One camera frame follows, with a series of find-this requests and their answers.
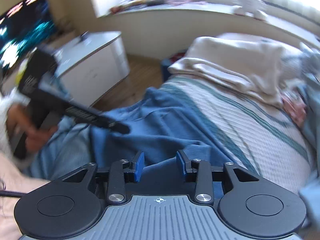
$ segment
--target television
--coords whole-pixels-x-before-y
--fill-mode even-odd
[[[23,0],[0,16],[0,70],[6,73],[36,45],[56,33],[47,0]]]

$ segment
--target white sleeve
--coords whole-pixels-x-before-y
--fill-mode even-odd
[[[7,132],[8,110],[13,103],[28,105],[30,99],[20,94],[17,89],[13,89],[11,94],[0,99],[0,152],[7,158],[12,159],[12,150]]]

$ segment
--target pink fabric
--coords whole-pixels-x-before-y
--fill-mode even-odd
[[[166,0],[165,2],[167,4],[172,5],[172,6],[178,6],[178,5],[182,5],[185,3],[196,3],[196,4],[200,4],[200,5],[207,4],[207,2],[202,2],[202,1],[198,1],[198,0]]]
[[[6,190],[25,193],[48,183],[46,180],[25,177],[3,153],[0,153],[0,181],[4,182]],[[0,240],[17,240],[21,237],[13,216],[14,206],[18,200],[18,198],[0,197]]]
[[[297,99],[293,99],[285,94],[282,94],[283,108],[289,114],[291,119],[302,127],[304,120],[306,119],[306,104],[303,102],[300,96]]]

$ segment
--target metal screw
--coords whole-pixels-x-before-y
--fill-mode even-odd
[[[108,197],[108,199],[112,202],[120,202],[123,201],[124,196],[121,194],[112,194]]]
[[[208,194],[199,194],[196,196],[196,200],[201,202],[208,202],[211,200],[211,196]]]

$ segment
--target windowsill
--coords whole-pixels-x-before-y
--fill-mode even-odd
[[[178,6],[171,6],[168,4],[163,4],[163,5],[145,7],[145,8],[141,8],[141,9],[131,9],[128,11],[117,13],[112,16],[128,14],[128,13],[136,13],[136,12],[155,11],[155,10],[207,11],[207,12],[214,12],[214,13],[230,14],[230,15],[233,15],[233,17],[243,17],[243,16],[239,16],[239,15],[234,15],[232,13],[232,6],[230,6],[230,5],[213,4],[213,3],[207,3],[205,5],[196,4],[196,3],[188,3],[188,4],[178,5]],[[305,30],[295,24],[292,24],[288,21],[285,21],[285,20],[279,19],[274,16],[270,16],[270,15],[268,16],[268,20],[266,22],[261,22],[261,23],[271,25],[271,26],[278,28],[284,32],[287,32],[290,35],[298,38],[302,42],[306,43],[307,45],[312,45],[314,48],[320,50],[320,42],[317,40],[316,36],[313,33],[309,32],[309,31],[307,31],[307,30]]]

